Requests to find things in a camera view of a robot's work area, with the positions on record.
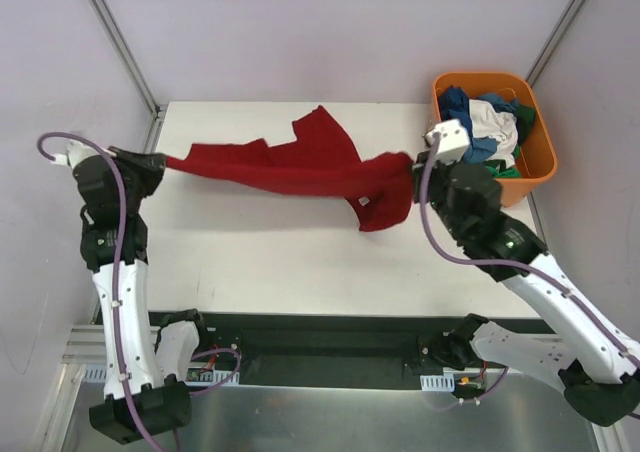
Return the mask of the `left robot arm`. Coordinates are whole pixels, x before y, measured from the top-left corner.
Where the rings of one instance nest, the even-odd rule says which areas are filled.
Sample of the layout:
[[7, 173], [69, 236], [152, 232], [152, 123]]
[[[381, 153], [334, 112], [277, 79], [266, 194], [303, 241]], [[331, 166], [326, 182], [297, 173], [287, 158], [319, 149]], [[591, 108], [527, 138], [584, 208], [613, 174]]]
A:
[[106, 347], [104, 401], [90, 408], [90, 424], [121, 445], [184, 427], [191, 419], [188, 366], [209, 354], [212, 339], [195, 309], [170, 314], [151, 330], [148, 228], [140, 207], [160, 185], [166, 158], [73, 140], [67, 163], [84, 201], [80, 251]]

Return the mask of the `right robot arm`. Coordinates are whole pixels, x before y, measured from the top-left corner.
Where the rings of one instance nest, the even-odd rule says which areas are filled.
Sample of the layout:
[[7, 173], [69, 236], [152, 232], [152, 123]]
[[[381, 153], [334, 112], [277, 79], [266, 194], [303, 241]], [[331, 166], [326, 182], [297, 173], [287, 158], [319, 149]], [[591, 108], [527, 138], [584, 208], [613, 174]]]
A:
[[639, 343], [623, 333], [567, 277], [546, 244], [504, 213], [502, 188], [479, 165], [445, 164], [439, 152], [413, 167], [415, 202], [429, 244], [446, 261], [471, 266], [526, 302], [559, 336], [549, 345], [469, 314], [428, 347], [456, 370], [496, 362], [558, 391], [603, 427], [639, 417]]

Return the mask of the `red t-shirt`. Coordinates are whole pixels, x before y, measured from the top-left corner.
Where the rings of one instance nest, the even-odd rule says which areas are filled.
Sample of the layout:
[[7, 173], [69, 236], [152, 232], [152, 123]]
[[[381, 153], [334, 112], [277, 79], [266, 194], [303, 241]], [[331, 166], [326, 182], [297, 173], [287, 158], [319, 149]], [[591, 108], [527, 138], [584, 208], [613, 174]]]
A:
[[363, 160], [345, 129], [322, 106], [292, 122], [295, 140], [270, 146], [194, 143], [166, 167], [289, 196], [343, 198], [359, 230], [376, 232], [402, 223], [413, 205], [413, 160], [384, 152]]

